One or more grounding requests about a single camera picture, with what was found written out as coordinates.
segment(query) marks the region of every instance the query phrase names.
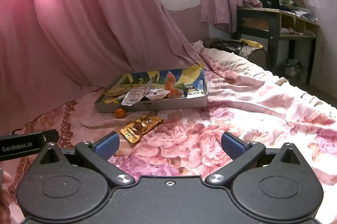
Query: box of snacks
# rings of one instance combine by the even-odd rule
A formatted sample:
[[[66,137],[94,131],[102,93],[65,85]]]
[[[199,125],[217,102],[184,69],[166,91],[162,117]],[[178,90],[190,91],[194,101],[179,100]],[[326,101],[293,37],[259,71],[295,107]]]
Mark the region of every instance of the box of snacks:
[[[204,70],[197,64],[183,69],[138,72],[118,77],[97,99],[100,113],[196,108],[207,105]]]

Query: hand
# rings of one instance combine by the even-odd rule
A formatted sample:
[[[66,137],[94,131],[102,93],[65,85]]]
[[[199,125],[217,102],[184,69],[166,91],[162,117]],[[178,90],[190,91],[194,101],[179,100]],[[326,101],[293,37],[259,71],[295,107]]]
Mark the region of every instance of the hand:
[[[9,173],[3,171],[2,183],[6,184],[12,181]],[[0,224],[11,224],[11,211],[9,205],[11,203],[11,195],[5,187],[0,189]]]

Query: triangular hole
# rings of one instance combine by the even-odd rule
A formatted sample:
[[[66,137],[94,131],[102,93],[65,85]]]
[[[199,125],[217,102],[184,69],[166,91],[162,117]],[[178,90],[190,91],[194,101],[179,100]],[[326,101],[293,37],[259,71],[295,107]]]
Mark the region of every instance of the triangular hole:
[[[301,164],[293,149],[288,149],[281,159],[284,163]]]
[[[59,161],[60,161],[60,159],[56,155],[55,151],[53,149],[49,149],[44,154],[43,158],[40,161],[40,164],[49,164],[49,163],[55,163],[55,162],[59,162]]]

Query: bed sheet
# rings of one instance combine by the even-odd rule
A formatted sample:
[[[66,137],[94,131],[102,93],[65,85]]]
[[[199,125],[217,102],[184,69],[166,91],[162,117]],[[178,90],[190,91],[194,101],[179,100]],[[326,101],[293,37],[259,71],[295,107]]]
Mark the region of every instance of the bed sheet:
[[[221,135],[229,131],[241,139],[260,141],[268,148],[293,142],[322,183],[324,200],[316,218],[323,224],[337,223],[337,124],[336,109],[289,85],[283,79],[247,60],[193,45],[211,71],[205,72],[209,88],[204,108],[129,113],[124,119],[97,113],[94,102],[102,89],[62,105],[30,122],[18,133],[57,129],[61,148],[80,141],[94,142],[119,131],[143,114],[164,118],[139,143],[121,144],[109,162],[131,174],[201,175],[205,178],[230,162],[221,149]],[[36,156],[1,163],[14,178],[11,193],[12,223],[23,216],[16,205],[16,187]]]

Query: blue gripper pad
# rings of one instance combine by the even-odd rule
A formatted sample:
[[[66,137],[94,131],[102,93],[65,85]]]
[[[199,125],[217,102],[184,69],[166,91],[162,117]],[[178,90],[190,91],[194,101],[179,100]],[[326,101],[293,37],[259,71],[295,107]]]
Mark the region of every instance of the blue gripper pad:
[[[119,135],[111,132],[93,144],[94,152],[105,160],[108,160],[119,149]]]
[[[233,160],[249,149],[249,144],[232,135],[229,132],[223,133],[221,137],[221,146],[226,154]]]

